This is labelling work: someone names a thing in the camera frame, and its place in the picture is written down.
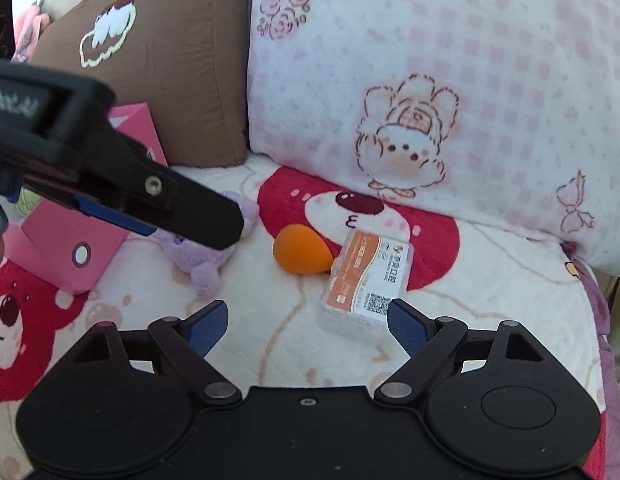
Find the qr code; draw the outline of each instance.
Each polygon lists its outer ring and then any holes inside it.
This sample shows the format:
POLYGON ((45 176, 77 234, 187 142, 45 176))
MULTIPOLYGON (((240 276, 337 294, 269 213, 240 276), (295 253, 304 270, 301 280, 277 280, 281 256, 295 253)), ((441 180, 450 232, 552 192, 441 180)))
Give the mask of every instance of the qr code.
POLYGON ((366 310, 370 312, 376 312, 377 314, 382 314, 383 316, 388 315, 388 305, 392 301, 391 298, 386 298, 385 296, 380 296, 378 294, 370 293, 366 297, 366 310))

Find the bow print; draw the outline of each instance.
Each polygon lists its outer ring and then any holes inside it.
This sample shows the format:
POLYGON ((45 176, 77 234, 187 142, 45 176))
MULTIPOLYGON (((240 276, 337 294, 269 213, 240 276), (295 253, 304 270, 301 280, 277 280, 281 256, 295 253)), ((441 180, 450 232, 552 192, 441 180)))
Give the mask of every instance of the bow print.
POLYGON ((575 233, 583 226, 594 227, 594 216, 579 209, 585 201, 585 185, 586 177, 580 170, 576 178, 556 190, 557 200, 565 207, 565 217, 561 222, 564 233, 575 233))

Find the dark red nose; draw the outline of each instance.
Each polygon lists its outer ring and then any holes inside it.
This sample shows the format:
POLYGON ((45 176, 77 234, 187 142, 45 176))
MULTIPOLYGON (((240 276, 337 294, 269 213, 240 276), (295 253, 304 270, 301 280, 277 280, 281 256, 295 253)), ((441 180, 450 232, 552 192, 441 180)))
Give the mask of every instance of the dark red nose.
POLYGON ((378 215, 384 210, 384 203, 373 196, 343 191, 335 199, 337 205, 361 215, 378 215))
POLYGON ((6 296, 1 302, 0 319, 5 326, 13 326, 19 318, 19 303, 14 296, 6 296))

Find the brown pillow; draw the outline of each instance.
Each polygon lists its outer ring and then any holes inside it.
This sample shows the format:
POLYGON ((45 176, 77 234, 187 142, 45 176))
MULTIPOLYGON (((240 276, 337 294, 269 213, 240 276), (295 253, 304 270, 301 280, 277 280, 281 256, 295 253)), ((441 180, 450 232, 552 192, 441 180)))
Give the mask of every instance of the brown pillow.
POLYGON ((117 104, 148 103, 169 164, 246 155, 249 0, 83 0, 31 63, 97 78, 117 104))

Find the white and orange label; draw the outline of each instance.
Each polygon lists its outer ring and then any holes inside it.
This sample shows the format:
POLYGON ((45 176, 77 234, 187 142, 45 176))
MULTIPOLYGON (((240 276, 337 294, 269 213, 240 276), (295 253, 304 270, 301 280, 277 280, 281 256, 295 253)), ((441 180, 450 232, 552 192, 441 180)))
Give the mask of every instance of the white and orange label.
POLYGON ((340 310, 386 322, 388 305, 400 298, 410 271, 410 244, 355 231, 326 303, 340 310))

